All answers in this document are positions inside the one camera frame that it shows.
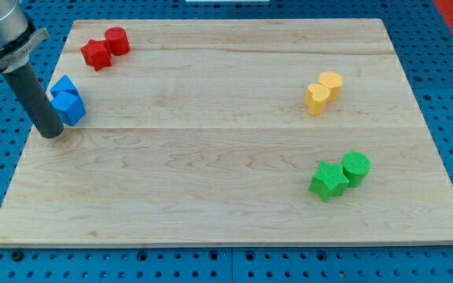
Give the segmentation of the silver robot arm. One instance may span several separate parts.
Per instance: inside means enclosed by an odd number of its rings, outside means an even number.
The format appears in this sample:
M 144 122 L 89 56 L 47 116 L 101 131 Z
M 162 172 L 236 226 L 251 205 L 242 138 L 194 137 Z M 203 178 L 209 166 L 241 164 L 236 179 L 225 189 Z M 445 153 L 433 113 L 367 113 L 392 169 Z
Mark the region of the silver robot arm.
M 50 37 L 46 28 L 36 28 L 20 0 L 0 0 L 0 73 L 24 66 L 31 52 Z

